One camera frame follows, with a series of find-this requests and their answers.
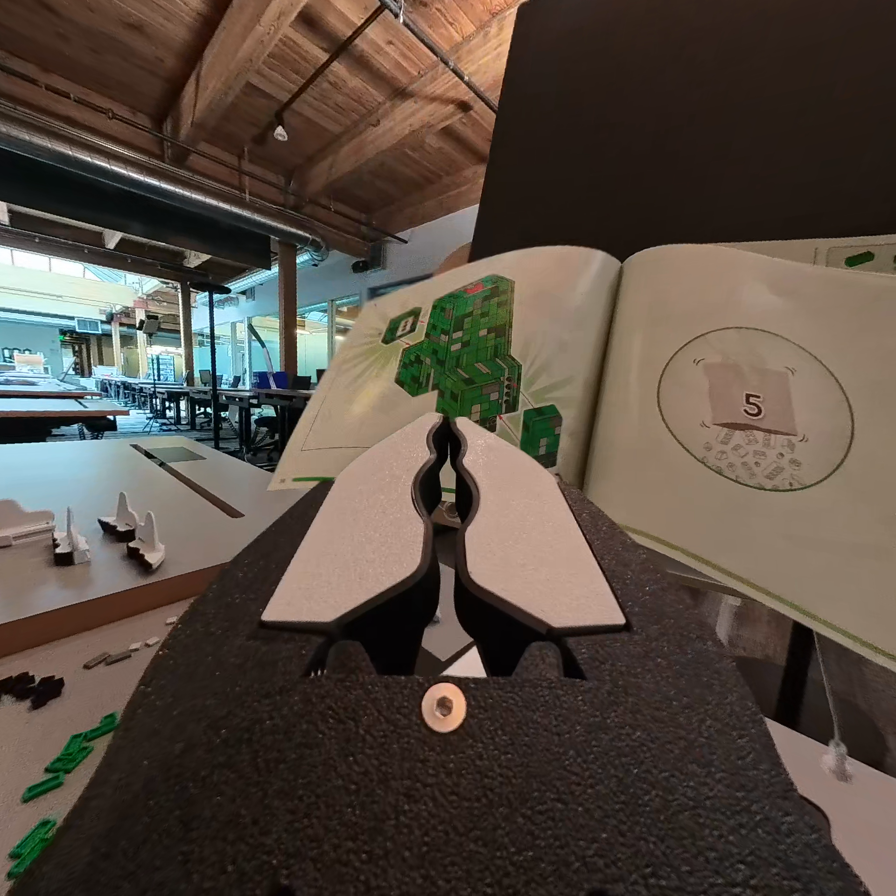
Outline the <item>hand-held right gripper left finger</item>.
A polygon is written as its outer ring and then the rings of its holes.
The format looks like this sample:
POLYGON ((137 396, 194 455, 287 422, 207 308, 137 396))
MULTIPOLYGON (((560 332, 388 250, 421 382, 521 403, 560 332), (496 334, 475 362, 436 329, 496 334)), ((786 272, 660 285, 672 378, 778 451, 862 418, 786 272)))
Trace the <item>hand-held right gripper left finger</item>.
POLYGON ((330 483, 261 625, 360 643, 375 670, 414 673, 440 599, 432 514, 449 424, 430 412, 377 442, 330 483))

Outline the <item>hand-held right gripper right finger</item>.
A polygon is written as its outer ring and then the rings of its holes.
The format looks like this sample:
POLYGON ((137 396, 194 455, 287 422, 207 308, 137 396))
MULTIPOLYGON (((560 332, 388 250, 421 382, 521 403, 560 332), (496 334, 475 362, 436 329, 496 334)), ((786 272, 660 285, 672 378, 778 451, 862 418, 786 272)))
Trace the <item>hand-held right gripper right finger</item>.
POLYGON ((555 479, 486 429, 450 424, 461 528, 454 608, 487 676, 510 676, 535 643, 574 667, 569 637, 620 633, 627 620, 555 479))

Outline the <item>lego instruction booklet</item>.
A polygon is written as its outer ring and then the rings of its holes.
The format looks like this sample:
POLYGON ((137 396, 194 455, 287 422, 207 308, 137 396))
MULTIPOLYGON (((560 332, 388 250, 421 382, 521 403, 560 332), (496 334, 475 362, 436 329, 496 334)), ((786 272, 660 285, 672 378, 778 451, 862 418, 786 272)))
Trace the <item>lego instruction booklet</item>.
POLYGON ((429 411, 894 670, 893 276, 721 245, 468 263, 364 306, 271 488, 332 479, 429 411))

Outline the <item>pile of grey lego pieces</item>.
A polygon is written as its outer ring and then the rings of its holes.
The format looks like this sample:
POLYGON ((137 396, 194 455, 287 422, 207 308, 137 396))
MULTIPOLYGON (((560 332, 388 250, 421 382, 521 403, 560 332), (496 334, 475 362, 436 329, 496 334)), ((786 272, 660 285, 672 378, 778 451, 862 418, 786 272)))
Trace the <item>pile of grey lego pieces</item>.
POLYGON ((175 627, 179 619, 180 614, 168 616, 149 633, 144 633, 140 637, 134 635, 127 642, 115 642, 111 649, 103 650, 84 660, 81 669, 91 671, 103 666, 117 665, 138 654, 156 650, 163 644, 169 630, 175 627))

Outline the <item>pile of black lego pieces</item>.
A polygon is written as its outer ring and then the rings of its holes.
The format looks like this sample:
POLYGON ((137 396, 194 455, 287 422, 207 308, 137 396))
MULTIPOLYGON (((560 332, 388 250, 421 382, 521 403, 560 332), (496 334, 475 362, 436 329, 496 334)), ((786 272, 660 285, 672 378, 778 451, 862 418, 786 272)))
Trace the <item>pile of black lego pieces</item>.
POLYGON ((64 678, 57 676, 37 678, 26 670, 1 678, 1 697, 9 697, 16 702, 28 701, 30 709, 37 711, 51 700, 57 699, 64 685, 64 678))

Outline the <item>pile of bright green lego pieces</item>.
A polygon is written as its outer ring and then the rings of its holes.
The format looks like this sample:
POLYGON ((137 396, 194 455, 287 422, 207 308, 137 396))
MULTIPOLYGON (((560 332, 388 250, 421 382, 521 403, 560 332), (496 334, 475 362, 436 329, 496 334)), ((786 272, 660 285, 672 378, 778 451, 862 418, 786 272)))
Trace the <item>pile of bright green lego pieces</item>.
MULTIPOLYGON (((119 724, 117 711, 106 713, 93 728, 69 736, 63 748, 43 769, 43 776, 28 784, 21 792, 20 803, 26 805, 59 790, 66 777, 86 761, 94 751, 94 742, 109 735, 119 724)), ((59 820, 54 816, 41 817, 7 853, 9 867, 6 880, 15 882, 38 859, 54 838, 59 820)))

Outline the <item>neighbouring wood-edged table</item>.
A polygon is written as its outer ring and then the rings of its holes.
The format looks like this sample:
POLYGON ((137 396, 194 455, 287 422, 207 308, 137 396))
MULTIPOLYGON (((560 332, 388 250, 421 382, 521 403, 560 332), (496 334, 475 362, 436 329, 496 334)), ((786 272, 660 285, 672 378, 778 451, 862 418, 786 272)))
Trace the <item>neighbouring wood-edged table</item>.
POLYGON ((60 566, 49 534, 2 548, 2 657, 197 596, 301 497, 269 490, 269 472, 182 435, 6 444, 1 460, 2 498, 52 511, 62 534, 71 508, 91 555, 60 566), (165 549, 155 571, 98 524, 121 492, 140 519, 153 513, 165 549))

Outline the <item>row of office desks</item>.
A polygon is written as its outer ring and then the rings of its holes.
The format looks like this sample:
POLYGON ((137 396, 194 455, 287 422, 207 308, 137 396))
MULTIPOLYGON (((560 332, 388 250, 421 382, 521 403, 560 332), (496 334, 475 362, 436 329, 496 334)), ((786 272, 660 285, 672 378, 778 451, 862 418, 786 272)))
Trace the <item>row of office desks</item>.
POLYGON ((108 373, 95 377, 103 397, 137 412, 142 434, 188 434, 212 442, 226 454, 273 462, 286 447, 302 412, 314 396, 308 377, 298 388, 187 385, 108 373))

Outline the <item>white part with black base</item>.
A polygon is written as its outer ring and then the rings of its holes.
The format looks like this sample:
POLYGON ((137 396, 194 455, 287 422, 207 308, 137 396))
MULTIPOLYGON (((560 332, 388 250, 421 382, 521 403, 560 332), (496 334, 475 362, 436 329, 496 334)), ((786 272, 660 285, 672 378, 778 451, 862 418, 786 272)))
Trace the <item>white part with black base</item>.
POLYGON ((64 526, 54 531, 52 544, 56 566, 79 566, 91 561, 89 544, 76 527, 72 506, 67 506, 64 526))
POLYGON ((165 546, 159 540, 154 513, 147 511, 143 520, 136 526, 132 540, 127 544, 126 552, 145 570, 157 570, 165 559, 165 546))
POLYGON ((136 512, 131 509, 125 491, 120 491, 118 494, 115 512, 97 518, 97 522, 103 533, 118 542, 131 543, 137 536, 139 519, 136 512))

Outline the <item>black pole stand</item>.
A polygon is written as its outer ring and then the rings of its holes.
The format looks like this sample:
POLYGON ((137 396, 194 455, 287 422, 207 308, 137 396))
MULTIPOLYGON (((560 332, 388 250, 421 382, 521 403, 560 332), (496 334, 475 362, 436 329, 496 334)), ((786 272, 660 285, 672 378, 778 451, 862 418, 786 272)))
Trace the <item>black pole stand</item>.
POLYGON ((210 281, 191 280, 189 282, 191 289, 198 293, 204 293, 208 302, 208 327, 210 341, 210 399, 209 408, 211 413, 211 431, 212 445, 217 451, 219 445, 219 421, 218 421, 218 371, 217 371, 217 349, 215 336, 215 301, 217 296, 229 296, 231 290, 229 287, 221 284, 215 284, 210 281))

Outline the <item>wooden column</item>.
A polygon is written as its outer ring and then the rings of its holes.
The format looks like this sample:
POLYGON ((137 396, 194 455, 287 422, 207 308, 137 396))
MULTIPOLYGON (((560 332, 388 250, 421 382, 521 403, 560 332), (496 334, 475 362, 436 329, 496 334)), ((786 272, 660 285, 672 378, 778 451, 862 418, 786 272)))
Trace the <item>wooden column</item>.
POLYGON ((278 241, 279 370, 297 375, 297 247, 278 241))

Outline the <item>white plastic part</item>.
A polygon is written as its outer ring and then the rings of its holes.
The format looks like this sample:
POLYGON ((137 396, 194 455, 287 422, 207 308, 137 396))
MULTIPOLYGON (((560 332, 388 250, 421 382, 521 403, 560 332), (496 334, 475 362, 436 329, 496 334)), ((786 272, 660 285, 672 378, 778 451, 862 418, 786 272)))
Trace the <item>white plastic part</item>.
POLYGON ((52 511, 28 511, 13 499, 1 500, 1 547, 16 546, 54 532, 52 511))

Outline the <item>dark book stand board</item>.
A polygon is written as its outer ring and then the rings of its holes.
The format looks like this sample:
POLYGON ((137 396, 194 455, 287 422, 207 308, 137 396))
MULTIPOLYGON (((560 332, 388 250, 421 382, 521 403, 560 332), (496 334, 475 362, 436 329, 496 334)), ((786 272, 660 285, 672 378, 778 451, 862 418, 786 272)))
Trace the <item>dark book stand board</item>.
POLYGON ((893 1, 532 1, 472 260, 894 233, 893 1))

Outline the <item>silver ventilation duct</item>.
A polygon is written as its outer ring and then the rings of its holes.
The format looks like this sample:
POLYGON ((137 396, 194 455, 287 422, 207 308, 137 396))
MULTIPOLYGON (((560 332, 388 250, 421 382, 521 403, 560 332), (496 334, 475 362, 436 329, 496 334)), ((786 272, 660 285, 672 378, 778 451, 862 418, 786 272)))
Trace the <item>silver ventilation duct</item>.
POLYGON ((295 245, 326 258, 330 247, 296 215, 238 191, 181 171, 84 130, 2 100, 2 149, 34 161, 84 175, 140 196, 171 204, 240 228, 295 245))

